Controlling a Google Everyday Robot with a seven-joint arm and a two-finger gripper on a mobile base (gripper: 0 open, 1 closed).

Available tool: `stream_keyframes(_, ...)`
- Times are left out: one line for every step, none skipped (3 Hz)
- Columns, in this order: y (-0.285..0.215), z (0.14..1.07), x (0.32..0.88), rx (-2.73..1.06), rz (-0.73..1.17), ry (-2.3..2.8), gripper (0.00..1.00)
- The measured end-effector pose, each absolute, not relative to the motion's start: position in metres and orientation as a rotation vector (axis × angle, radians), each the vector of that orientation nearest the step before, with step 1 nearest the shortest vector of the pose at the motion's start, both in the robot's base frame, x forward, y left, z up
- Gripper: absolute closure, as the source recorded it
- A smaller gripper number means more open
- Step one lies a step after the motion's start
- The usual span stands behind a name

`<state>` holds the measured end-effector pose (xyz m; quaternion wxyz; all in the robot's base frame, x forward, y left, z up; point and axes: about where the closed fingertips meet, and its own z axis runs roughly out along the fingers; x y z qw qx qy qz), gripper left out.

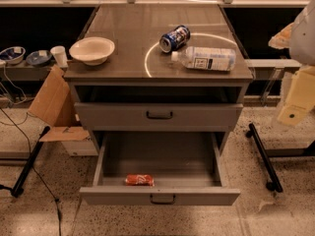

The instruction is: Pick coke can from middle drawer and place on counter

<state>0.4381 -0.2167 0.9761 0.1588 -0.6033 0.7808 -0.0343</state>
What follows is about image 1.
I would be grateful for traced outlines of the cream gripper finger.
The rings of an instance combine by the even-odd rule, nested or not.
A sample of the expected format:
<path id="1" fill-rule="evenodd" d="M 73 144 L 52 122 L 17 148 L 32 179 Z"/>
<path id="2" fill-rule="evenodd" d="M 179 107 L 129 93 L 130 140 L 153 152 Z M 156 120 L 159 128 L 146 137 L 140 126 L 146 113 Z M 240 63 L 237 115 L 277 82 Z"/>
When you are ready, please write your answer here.
<path id="1" fill-rule="evenodd" d="M 315 107 L 315 67 L 302 66 L 290 79 L 277 120 L 288 126 L 301 122 Z"/>

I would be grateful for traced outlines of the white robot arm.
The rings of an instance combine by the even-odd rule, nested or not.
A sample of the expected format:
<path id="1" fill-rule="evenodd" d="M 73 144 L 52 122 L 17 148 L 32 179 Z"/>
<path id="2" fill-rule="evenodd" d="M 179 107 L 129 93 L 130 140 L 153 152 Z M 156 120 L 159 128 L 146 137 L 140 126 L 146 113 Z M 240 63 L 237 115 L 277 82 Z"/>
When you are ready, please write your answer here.
<path id="1" fill-rule="evenodd" d="M 315 106 L 315 0 L 269 40 L 269 46 L 287 48 L 291 59 L 301 67 L 291 77 L 290 87 L 277 120 L 288 126 L 295 126 Z"/>

